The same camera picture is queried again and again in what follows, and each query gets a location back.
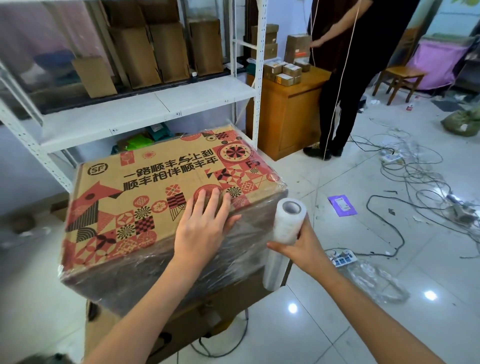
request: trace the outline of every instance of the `chair leg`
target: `chair leg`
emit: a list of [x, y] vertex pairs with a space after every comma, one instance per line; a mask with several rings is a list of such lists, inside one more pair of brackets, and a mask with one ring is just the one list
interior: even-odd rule
[[383, 77], [384, 77], [384, 71], [381, 71], [380, 75], [378, 76], [377, 84], [375, 85], [375, 89], [373, 90], [372, 96], [376, 95], [376, 93], [378, 91], [378, 88], [380, 87], [380, 84], [382, 83]]
[[403, 79], [398, 80], [397, 83], [395, 83], [395, 87], [394, 87], [394, 89], [393, 89], [392, 95], [391, 95], [390, 98], [388, 99], [387, 106], [390, 106], [390, 104], [392, 103], [393, 99], [394, 99], [395, 96], [396, 96], [396, 93], [397, 93], [398, 89], [399, 89], [402, 85], [403, 85]]
[[410, 101], [410, 98], [412, 97], [413, 93], [417, 90], [417, 87], [420, 85], [420, 82], [422, 81], [422, 79], [423, 79], [423, 76], [419, 76], [415, 80], [415, 83], [413, 84], [412, 88], [410, 89], [410, 92], [408, 93], [407, 102]]
[[395, 87], [396, 83], [398, 82], [398, 80], [394, 77], [392, 79], [392, 82], [388, 84], [388, 90], [387, 90], [387, 94], [390, 93], [390, 91], [392, 90], [392, 87]]

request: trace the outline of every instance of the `purple package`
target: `purple package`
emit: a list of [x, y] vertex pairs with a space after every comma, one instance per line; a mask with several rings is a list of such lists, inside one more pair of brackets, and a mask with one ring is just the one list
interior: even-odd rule
[[330, 196], [328, 200], [332, 204], [337, 215], [340, 217], [357, 214], [355, 208], [344, 194], [341, 194], [340, 196]]

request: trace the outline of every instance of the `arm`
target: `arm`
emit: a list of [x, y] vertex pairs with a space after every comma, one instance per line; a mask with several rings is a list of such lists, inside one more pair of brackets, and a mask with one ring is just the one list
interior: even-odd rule
[[335, 38], [336, 36], [345, 32], [347, 29], [351, 28], [355, 23], [355, 18], [360, 19], [372, 4], [373, 0], [358, 0], [357, 3], [345, 13], [342, 19], [338, 21], [338, 23], [333, 24], [330, 30], [326, 32], [320, 39], [313, 41], [310, 44], [310, 47], [319, 47], [326, 41]]
[[240, 219], [227, 220], [230, 194], [215, 216], [220, 191], [213, 190], [204, 212], [205, 190], [196, 203], [185, 207], [175, 236], [174, 255], [148, 293], [109, 332], [84, 364], [145, 363], [158, 335], [180, 301], [197, 280], [203, 267], [220, 247], [224, 235]]
[[444, 364], [337, 271], [325, 255], [308, 217], [294, 245], [269, 242], [268, 247], [293, 260], [325, 288], [379, 364]]

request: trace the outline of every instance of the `stretch film roll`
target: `stretch film roll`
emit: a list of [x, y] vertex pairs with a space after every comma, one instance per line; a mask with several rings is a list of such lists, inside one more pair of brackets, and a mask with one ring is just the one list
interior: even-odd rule
[[[282, 198], [277, 206], [273, 226], [273, 241], [292, 245], [300, 231], [307, 208], [294, 198]], [[264, 271], [264, 287], [275, 291], [280, 288], [287, 270], [288, 258], [273, 250], [268, 251]]]

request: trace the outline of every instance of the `black shoe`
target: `black shoe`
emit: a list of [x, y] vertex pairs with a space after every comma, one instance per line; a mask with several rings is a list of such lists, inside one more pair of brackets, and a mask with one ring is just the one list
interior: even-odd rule
[[343, 153], [343, 148], [334, 148], [332, 149], [332, 156], [341, 157]]
[[329, 149], [325, 150], [320, 148], [319, 143], [304, 148], [303, 152], [309, 157], [320, 158], [322, 160], [330, 160], [332, 158], [332, 152]]

